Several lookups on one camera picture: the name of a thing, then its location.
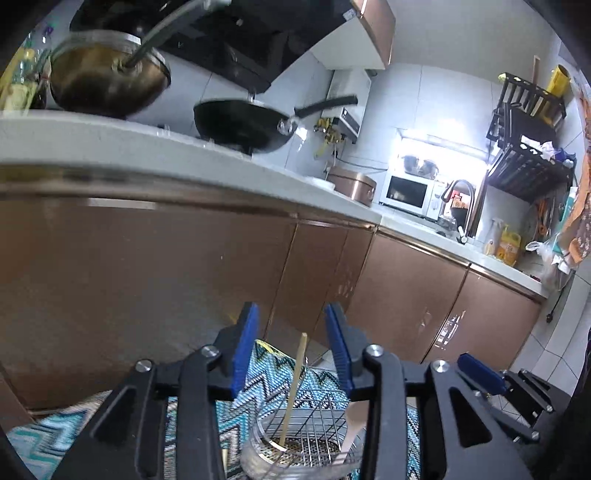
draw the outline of wire rack basket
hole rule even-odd
[[[254,480],[333,480],[359,468],[365,431],[351,449],[341,453],[347,432],[343,392],[300,391],[287,427],[285,446],[279,445],[287,400],[261,409],[244,444],[241,465]]]

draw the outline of black wok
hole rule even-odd
[[[251,155],[285,145],[296,131],[299,119],[343,105],[357,105],[357,96],[336,97],[296,108],[291,117],[255,100],[211,100],[198,103],[193,112],[202,138]]]

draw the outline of brown cabinet door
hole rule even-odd
[[[349,324],[402,360],[420,362],[466,268],[378,234],[347,310]]]
[[[302,332],[311,336],[339,264],[347,229],[340,226],[298,225],[266,340],[295,356]],[[313,362],[326,351],[311,340],[306,356]]]
[[[339,265],[332,278],[329,291],[326,294],[324,306],[337,301],[343,307],[345,313],[347,312],[373,235],[372,231],[359,228],[347,231],[345,246],[341,252]],[[329,347],[324,311],[320,312],[312,338],[326,348]]]
[[[494,370],[509,368],[539,312],[539,304],[469,272],[426,360],[455,362],[468,352]]]
[[[141,358],[184,358],[247,300],[266,325],[294,220],[139,207],[0,203],[0,362],[28,408],[113,388]]]

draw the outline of chopstick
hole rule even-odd
[[[308,341],[308,335],[306,333],[301,334],[300,345],[297,349],[297,355],[295,356],[295,368],[294,376],[291,380],[290,396],[287,399],[287,409],[283,417],[283,429],[281,431],[281,437],[279,439],[279,445],[285,446],[285,437],[287,436],[287,428],[290,424],[291,412],[294,408],[294,402],[296,401],[297,387],[300,380],[301,366],[304,363],[304,354],[306,352],[306,343]]]

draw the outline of kitchen counter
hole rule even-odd
[[[449,240],[396,211],[328,192],[284,169],[185,135],[114,119],[64,112],[0,117],[0,163],[103,167],[156,174],[275,197],[373,223],[431,245],[542,297],[541,284],[470,246]]]

